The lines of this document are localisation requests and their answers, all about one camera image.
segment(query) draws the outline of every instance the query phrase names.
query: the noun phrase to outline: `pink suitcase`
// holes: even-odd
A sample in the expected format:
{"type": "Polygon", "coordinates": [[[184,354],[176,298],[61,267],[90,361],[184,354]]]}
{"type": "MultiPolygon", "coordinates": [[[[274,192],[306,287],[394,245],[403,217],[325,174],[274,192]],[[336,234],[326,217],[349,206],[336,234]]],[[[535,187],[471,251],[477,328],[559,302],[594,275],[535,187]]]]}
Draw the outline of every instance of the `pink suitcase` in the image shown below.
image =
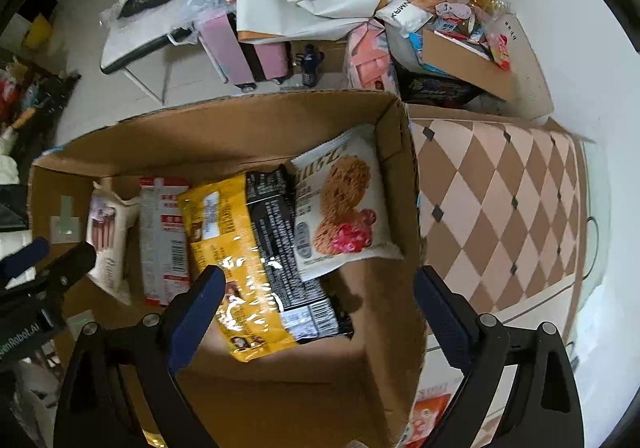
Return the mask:
{"type": "Polygon", "coordinates": [[[258,54],[264,79],[273,79],[278,84],[289,74],[287,46],[284,43],[263,43],[254,45],[258,54]]]}
{"type": "Polygon", "coordinates": [[[271,79],[278,84],[289,72],[284,43],[250,45],[238,43],[234,15],[213,17],[196,23],[200,41],[223,80],[243,92],[255,90],[255,82],[271,79]]]}

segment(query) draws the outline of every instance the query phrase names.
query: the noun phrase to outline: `black snack package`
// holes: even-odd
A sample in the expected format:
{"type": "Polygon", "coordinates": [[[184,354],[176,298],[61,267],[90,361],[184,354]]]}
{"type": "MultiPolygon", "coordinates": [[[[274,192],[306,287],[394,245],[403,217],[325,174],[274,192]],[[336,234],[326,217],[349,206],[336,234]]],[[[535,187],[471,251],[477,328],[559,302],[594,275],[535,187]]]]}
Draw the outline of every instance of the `black snack package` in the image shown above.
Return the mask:
{"type": "Polygon", "coordinates": [[[246,173],[246,205],[271,289],[282,305],[282,324],[298,343],[353,335],[351,319],[318,279],[303,282],[293,253],[295,191],[283,165],[246,173]]]}

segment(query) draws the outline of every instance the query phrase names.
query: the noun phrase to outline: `screw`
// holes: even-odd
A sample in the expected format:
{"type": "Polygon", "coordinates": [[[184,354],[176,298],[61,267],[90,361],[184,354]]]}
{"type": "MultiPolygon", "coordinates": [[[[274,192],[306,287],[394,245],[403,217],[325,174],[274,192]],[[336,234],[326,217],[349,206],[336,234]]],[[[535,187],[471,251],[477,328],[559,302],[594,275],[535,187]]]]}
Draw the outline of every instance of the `screw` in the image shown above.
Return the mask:
{"type": "Polygon", "coordinates": [[[492,314],[481,314],[480,315],[480,323],[485,327],[493,327],[498,320],[492,314]]]}
{"type": "Polygon", "coordinates": [[[155,327],[160,322],[160,317],[157,314],[148,314],[142,319],[145,327],[155,327]]]}
{"type": "Polygon", "coordinates": [[[542,323],[542,330],[547,334],[556,334],[556,326],[551,322],[542,323]]]}
{"type": "Polygon", "coordinates": [[[96,322],[89,322],[89,323],[87,323],[87,325],[82,327],[82,332],[84,334],[86,334],[87,336],[91,336],[97,330],[98,330],[98,323],[96,323],[96,322]]]}

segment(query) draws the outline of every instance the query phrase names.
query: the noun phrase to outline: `cookie image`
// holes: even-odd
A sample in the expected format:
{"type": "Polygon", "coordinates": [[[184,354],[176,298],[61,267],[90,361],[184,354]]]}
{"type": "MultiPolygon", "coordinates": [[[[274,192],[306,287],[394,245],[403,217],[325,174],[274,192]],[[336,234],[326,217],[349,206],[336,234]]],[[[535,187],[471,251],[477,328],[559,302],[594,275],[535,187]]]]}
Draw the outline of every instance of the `cookie image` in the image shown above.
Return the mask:
{"type": "Polygon", "coordinates": [[[354,156],[340,157],[331,167],[320,194],[320,211],[331,222],[343,221],[364,197],[371,172],[369,165],[354,156]]]}
{"type": "Polygon", "coordinates": [[[321,254],[359,253],[372,244],[375,211],[350,209],[340,222],[324,219],[316,228],[314,247],[321,254]]]}
{"type": "Polygon", "coordinates": [[[320,222],[320,225],[316,227],[316,232],[314,233],[314,248],[320,254],[336,254],[334,253],[333,248],[331,247],[331,242],[338,234],[338,228],[340,228],[340,224],[334,224],[327,219],[324,219],[320,222]]]}

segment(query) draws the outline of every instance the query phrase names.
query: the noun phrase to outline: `blue gripper pad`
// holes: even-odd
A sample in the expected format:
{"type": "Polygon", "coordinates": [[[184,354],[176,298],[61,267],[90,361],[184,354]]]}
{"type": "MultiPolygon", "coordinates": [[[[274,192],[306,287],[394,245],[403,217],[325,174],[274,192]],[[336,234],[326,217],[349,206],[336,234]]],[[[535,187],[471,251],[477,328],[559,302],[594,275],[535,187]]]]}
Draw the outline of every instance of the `blue gripper pad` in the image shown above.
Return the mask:
{"type": "Polygon", "coordinates": [[[20,276],[32,265],[46,258],[47,254],[49,254],[49,242],[42,237],[36,237],[19,251],[4,257],[0,261],[0,288],[5,287],[9,280],[20,276]]]}
{"type": "Polygon", "coordinates": [[[172,374],[191,363],[224,296],[225,274],[210,265],[162,314],[162,337],[167,342],[167,367],[172,374]]]}
{"type": "Polygon", "coordinates": [[[414,296],[449,365],[466,375],[473,365],[473,345],[479,337],[478,315],[463,296],[449,290],[431,266],[415,273],[414,296]]]}

